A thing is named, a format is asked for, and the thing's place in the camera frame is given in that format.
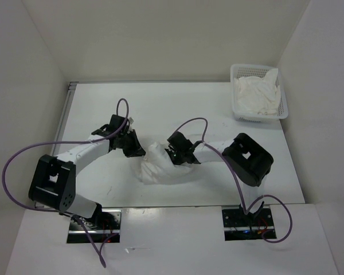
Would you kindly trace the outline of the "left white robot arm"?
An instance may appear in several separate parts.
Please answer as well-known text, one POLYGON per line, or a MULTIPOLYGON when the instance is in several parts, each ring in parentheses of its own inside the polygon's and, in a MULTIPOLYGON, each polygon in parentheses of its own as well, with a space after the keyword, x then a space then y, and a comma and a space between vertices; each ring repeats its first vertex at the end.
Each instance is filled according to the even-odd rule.
POLYGON ((29 199, 62 214, 73 214, 90 229, 110 225, 110 214, 102 205, 76 192, 76 177, 98 158, 120 149, 127 158, 145 156, 129 118, 112 115, 108 124, 90 137, 56 156, 40 157, 29 189, 29 199))

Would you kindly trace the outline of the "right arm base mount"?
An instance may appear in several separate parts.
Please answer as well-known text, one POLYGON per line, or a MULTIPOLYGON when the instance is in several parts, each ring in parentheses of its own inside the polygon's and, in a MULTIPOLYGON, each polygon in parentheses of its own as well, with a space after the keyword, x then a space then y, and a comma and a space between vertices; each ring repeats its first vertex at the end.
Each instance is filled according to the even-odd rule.
POLYGON ((272 212, 264 207, 258 214, 245 215, 239 207, 222 208, 222 222, 226 241, 277 239, 272 212))

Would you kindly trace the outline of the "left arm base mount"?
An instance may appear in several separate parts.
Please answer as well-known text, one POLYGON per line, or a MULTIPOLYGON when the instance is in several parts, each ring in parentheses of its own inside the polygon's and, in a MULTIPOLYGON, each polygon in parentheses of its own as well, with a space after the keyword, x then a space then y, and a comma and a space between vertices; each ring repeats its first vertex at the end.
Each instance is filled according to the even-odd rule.
POLYGON ((122 209, 103 209, 103 218, 101 222, 94 224, 80 217, 83 226, 72 219, 69 223, 67 243, 90 243, 84 228, 88 230, 94 243, 119 243, 122 209))

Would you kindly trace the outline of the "white skirt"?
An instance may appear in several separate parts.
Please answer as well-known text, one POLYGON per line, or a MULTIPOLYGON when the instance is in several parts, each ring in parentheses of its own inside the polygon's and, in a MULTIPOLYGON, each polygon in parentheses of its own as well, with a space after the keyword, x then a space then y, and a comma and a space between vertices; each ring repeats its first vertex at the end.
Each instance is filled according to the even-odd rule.
POLYGON ((222 153, 232 142, 233 139, 203 142, 193 152, 198 163, 183 163, 181 165, 172 162, 166 151, 166 142, 153 142, 146 148, 145 156, 131 158, 128 163, 134 177, 143 184, 186 183, 191 181, 193 174, 198 169, 203 168, 204 165, 221 162, 221 158, 213 149, 222 153))

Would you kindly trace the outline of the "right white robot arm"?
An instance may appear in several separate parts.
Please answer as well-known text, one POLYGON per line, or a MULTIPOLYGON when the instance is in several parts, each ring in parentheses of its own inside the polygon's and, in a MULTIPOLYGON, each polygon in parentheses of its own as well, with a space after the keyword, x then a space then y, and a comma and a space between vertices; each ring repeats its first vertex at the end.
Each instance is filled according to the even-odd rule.
POLYGON ((240 219, 253 225, 263 208, 264 182, 274 163, 272 155, 245 133, 233 140, 192 143, 182 133, 175 132, 167 140, 166 150, 176 165, 223 162, 233 175, 241 199, 240 219))

